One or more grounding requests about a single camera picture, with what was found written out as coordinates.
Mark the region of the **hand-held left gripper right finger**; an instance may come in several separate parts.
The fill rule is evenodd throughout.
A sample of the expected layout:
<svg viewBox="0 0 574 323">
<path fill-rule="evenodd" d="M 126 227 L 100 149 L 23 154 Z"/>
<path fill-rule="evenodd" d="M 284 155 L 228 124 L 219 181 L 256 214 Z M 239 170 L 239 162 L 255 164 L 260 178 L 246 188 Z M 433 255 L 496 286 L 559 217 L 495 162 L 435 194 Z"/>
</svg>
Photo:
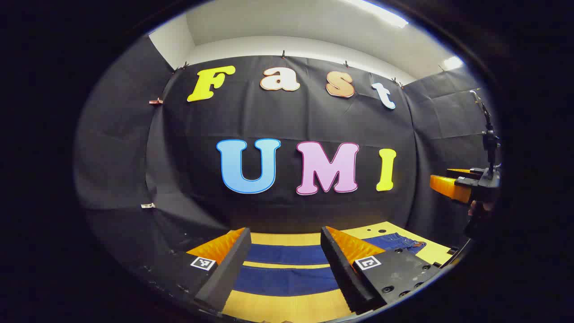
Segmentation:
<svg viewBox="0 0 574 323">
<path fill-rule="evenodd" d="M 320 239 L 336 283 L 355 314 L 398 302 L 441 269 L 406 248 L 380 248 L 328 226 L 322 227 Z"/>
</svg>

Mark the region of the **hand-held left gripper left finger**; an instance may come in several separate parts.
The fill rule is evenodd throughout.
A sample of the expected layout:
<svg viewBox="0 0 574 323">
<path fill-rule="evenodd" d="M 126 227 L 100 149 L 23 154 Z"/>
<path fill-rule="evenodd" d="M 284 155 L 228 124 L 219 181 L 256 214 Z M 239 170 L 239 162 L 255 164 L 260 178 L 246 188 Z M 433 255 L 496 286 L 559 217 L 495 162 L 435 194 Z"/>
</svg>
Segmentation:
<svg viewBox="0 0 574 323">
<path fill-rule="evenodd" d="M 221 313 L 252 246 L 243 227 L 188 251 L 161 255 L 143 267 L 143 280 L 186 309 Z"/>
</svg>

